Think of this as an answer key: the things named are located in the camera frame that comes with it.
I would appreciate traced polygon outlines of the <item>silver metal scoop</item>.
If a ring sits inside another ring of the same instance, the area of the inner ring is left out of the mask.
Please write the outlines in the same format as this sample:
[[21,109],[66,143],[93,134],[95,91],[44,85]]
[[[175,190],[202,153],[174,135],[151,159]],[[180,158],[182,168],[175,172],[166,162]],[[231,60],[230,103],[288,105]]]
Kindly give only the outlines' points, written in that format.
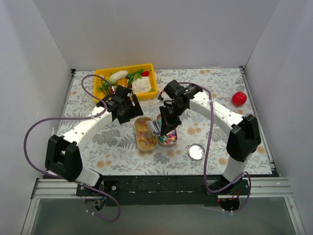
[[158,124],[157,121],[151,120],[151,121],[146,121],[149,129],[151,130],[152,134],[156,137],[160,136],[161,133],[161,126]]

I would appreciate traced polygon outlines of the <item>silver jar lid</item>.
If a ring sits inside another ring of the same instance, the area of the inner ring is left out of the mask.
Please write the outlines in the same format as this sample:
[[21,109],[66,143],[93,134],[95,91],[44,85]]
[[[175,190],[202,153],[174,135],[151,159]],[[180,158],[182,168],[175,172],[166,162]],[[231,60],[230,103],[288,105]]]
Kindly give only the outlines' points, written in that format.
[[193,160],[201,160],[205,156],[205,149],[200,144],[192,144],[188,147],[187,154]]

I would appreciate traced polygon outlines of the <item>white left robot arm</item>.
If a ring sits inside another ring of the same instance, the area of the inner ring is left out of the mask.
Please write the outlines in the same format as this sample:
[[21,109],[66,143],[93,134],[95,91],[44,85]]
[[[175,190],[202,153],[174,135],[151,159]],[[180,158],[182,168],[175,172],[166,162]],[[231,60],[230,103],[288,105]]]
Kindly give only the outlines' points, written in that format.
[[45,167],[69,182],[87,185],[94,196],[100,195],[104,184],[100,174],[83,166],[80,151],[102,128],[115,119],[120,124],[143,115],[138,98],[132,90],[117,86],[109,98],[99,101],[89,116],[61,136],[53,135],[48,140]]

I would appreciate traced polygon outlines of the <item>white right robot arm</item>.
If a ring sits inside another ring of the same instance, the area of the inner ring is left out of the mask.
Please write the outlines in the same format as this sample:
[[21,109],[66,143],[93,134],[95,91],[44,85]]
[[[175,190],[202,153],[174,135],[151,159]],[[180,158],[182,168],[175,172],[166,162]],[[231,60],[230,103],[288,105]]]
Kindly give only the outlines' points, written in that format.
[[159,134],[166,135],[181,125],[180,116],[190,109],[210,120],[210,124],[217,125],[228,136],[226,150],[229,160],[222,176],[221,188],[214,192],[223,191],[234,194],[239,189],[238,181],[247,174],[246,164],[258,146],[261,144],[261,135],[258,120],[253,115],[243,116],[235,113],[223,105],[212,100],[209,90],[194,84],[176,80],[169,82],[164,92],[170,100],[160,106],[161,128]]

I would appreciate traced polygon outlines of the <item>orange ginger root toy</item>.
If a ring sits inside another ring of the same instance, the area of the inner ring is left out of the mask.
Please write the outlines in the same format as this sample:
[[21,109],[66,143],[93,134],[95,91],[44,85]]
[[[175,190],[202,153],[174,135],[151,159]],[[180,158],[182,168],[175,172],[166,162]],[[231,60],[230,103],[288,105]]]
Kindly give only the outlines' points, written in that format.
[[127,78],[122,78],[122,79],[118,80],[117,81],[117,85],[128,87],[128,79]]

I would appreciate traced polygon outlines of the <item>green scallion toy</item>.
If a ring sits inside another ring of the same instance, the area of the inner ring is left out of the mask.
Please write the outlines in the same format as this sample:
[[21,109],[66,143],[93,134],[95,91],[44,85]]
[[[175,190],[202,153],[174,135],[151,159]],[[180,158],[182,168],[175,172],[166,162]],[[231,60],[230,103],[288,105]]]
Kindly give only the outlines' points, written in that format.
[[99,93],[104,94],[105,96],[113,94],[113,89],[111,85],[109,85],[106,81],[103,80],[98,81],[97,91]]

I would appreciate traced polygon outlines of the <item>beige oval candy box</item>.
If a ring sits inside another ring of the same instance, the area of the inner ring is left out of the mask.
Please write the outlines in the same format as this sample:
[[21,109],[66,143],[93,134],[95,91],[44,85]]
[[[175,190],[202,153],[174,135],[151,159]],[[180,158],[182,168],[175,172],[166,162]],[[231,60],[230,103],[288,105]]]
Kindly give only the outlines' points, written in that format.
[[139,117],[134,121],[136,143],[142,152],[152,151],[157,146],[157,138],[149,129],[147,121],[152,121],[152,119],[149,117]]

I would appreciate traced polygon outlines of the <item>white cauliflower toy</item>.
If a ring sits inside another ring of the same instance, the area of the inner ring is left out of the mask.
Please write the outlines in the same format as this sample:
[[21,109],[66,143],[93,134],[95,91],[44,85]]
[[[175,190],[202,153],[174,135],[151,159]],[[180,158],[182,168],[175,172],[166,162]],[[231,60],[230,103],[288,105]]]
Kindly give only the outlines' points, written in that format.
[[132,83],[134,94],[149,93],[152,89],[150,79],[147,76],[141,77]]

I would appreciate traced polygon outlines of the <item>white radish toy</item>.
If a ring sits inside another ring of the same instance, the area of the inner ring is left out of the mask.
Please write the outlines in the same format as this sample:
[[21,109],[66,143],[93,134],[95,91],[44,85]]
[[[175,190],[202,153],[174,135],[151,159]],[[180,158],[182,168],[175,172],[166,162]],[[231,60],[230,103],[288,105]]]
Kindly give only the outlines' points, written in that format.
[[121,80],[122,78],[126,78],[128,76],[128,72],[126,70],[120,70],[116,73],[113,73],[110,77],[109,77],[109,82],[111,84],[115,84],[117,83],[119,80]]

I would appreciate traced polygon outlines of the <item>green chili pepper toy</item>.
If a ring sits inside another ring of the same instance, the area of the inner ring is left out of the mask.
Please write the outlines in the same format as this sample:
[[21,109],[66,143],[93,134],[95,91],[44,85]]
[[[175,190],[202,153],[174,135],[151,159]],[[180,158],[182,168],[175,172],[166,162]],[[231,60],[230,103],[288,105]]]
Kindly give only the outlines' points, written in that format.
[[126,76],[126,78],[127,78],[127,79],[132,79],[136,74],[141,75],[143,72],[144,72],[144,69],[137,70],[137,71],[135,71],[135,72],[133,72],[133,73],[129,73],[129,74]]

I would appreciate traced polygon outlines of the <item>floral table mat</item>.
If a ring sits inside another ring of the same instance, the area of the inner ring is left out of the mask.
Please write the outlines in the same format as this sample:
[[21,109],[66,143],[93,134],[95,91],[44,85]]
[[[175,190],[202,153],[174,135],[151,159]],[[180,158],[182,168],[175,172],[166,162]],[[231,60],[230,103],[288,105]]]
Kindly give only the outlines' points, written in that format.
[[[162,90],[171,80],[192,82],[209,89],[214,101],[243,116],[253,114],[251,102],[236,107],[231,98],[236,92],[246,92],[240,70],[222,68],[155,70],[156,83]],[[178,142],[172,147],[157,145],[150,152],[137,147],[134,122],[107,125],[81,150],[85,166],[103,175],[201,175],[204,172],[220,175],[224,172],[229,155],[227,136],[217,126],[211,129],[208,119],[187,110],[177,128]],[[200,144],[205,149],[201,160],[187,154],[188,147]]]

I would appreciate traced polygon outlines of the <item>red chili pepper toy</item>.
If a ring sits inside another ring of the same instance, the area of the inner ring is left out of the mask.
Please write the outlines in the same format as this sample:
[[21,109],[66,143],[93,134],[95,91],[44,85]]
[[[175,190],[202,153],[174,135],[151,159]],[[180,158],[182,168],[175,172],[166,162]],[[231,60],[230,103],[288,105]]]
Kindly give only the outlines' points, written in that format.
[[150,75],[150,72],[149,71],[144,71],[141,76],[142,77],[146,77],[146,76],[149,76]]

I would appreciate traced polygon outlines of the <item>yellow plastic bin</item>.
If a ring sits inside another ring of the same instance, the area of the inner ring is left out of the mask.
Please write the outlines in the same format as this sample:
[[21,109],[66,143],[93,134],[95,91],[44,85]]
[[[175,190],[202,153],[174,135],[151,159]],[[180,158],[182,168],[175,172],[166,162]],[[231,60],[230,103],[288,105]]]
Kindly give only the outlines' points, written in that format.
[[[109,69],[100,69],[100,70],[96,70],[94,72],[94,74],[99,75],[101,77],[104,77],[106,80],[109,80],[109,77],[118,71],[122,70],[122,71],[127,71],[128,73],[133,73],[133,72],[141,70],[141,69],[143,69],[144,72],[145,71],[149,72],[148,77],[150,79],[152,92],[137,94],[138,100],[156,98],[158,95],[158,87],[157,87],[154,67],[151,63],[150,64],[139,64],[139,65],[124,66],[124,67],[116,67],[116,68],[109,68]],[[96,97],[99,97],[99,98],[103,98],[105,96],[105,93],[100,91],[100,89],[98,88],[98,87],[102,86],[101,81],[102,81],[102,79],[94,76],[93,95]]]

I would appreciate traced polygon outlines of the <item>red tomato toy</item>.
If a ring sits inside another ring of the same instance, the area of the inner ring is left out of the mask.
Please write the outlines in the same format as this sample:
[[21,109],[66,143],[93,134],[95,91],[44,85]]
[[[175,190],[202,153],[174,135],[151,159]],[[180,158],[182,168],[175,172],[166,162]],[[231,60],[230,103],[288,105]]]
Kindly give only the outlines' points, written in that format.
[[242,106],[246,103],[247,101],[247,95],[244,92],[236,92],[232,96],[232,103],[235,106]]

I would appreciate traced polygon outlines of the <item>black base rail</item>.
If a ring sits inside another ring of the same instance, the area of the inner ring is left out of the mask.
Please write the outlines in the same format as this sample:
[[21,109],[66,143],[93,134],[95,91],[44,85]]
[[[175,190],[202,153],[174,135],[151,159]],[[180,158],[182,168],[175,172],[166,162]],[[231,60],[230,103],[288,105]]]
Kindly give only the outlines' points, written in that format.
[[209,176],[204,183],[200,175],[174,176],[106,176],[94,189],[61,179],[41,179],[35,184],[38,198],[104,199],[106,206],[130,205],[205,205],[218,207],[220,200],[238,201],[247,196],[278,196],[280,178],[244,177],[221,192],[220,176]]

